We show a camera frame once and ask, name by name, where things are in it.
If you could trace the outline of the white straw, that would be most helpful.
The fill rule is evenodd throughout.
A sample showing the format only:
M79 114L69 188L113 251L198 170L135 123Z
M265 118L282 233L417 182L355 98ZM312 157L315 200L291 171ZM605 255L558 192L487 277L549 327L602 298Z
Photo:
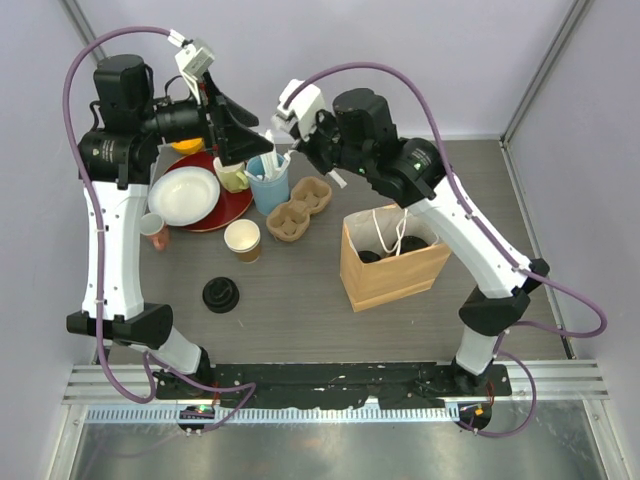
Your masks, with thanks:
M329 171L327 173L327 176L331 178L339 186L340 189L344 189L348 185L346 180L335 169Z

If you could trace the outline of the brown paper cups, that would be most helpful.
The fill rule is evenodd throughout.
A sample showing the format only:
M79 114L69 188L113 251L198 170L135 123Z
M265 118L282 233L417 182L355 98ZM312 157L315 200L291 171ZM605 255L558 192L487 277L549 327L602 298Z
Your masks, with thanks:
M248 219L230 223L224 231L224 242L229 250L244 263L255 262L261 254L259 226Z

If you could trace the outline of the lidded brown paper cup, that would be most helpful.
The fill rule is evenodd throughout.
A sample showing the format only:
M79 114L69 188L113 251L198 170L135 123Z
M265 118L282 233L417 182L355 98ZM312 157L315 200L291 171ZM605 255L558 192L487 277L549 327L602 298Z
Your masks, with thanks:
M375 263L382 259L382 257L378 253L370 250L358 251L358 257L364 264Z

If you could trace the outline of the brown paper bag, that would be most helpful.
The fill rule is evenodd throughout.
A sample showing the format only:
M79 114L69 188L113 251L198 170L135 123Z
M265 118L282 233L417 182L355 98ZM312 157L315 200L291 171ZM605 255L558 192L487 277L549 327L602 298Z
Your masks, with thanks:
M405 235L419 236L428 248L399 253ZM364 264L358 251L382 259ZM451 255L450 248L408 210L387 205L346 216L342 224L340 278L355 312L430 289Z

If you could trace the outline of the black lid stack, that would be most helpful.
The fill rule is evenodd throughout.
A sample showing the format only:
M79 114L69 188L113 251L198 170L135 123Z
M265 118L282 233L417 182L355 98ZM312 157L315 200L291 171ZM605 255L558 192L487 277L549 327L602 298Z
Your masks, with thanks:
M236 283L227 277L216 277L208 281L202 290L205 306L213 313L224 314L232 311L240 300Z

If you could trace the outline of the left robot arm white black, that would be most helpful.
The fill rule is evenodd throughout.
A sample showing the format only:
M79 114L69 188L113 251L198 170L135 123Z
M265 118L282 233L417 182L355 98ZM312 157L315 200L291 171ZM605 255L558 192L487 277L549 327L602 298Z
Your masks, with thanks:
M257 117L215 85L212 62L202 50L177 54L190 94L174 101L155 96L153 70L140 56L103 59L93 75L94 123L81 139L70 140L87 203L89 270L82 306L68 315L66 327L99 346L112 341L157 358L193 399L212 389L208 354L176 329L169 305L148 303L141 292L140 223L152 166L163 143L202 138L231 164L272 145L254 132Z

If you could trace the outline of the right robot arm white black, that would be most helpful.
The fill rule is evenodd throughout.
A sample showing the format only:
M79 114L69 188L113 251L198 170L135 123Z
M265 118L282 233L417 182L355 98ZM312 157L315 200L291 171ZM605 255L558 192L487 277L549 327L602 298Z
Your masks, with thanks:
M367 180L437 234L469 270L476 286L459 310L464 324L452 361L457 391L472 395L488 381L499 335L521 319L539 283L519 267L547 275L548 264L512 248L497 230L482 229L462 185L446 173L439 150L422 138L401 138L387 100L369 88L337 96L331 104L309 85L284 94L278 112L294 147L322 174L343 169Z

